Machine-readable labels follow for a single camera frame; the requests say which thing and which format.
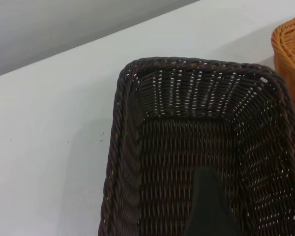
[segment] white surface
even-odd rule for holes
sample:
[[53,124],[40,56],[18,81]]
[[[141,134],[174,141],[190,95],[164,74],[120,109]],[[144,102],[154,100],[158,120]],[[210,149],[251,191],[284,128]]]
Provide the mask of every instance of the white surface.
[[295,0],[201,0],[0,76],[0,236],[97,235],[118,73],[180,56],[272,64]]

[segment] wicker basket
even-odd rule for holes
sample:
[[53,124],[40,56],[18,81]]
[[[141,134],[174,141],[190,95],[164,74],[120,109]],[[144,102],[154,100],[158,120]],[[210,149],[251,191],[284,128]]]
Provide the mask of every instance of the wicker basket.
[[257,64],[149,58],[120,73],[100,236],[181,236],[194,167],[217,170],[243,235],[295,235],[295,112]]
[[272,34],[275,70],[285,79],[295,105],[295,18]]

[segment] woven pattern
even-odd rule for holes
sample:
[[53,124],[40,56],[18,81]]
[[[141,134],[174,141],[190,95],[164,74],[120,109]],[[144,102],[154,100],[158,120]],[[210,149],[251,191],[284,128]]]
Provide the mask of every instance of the woven pattern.
[[295,18],[272,34],[275,70],[285,79],[295,105]]
[[120,73],[100,236],[182,236],[195,166],[213,166],[243,235],[295,234],[295,113],[257,64],[149,58]]

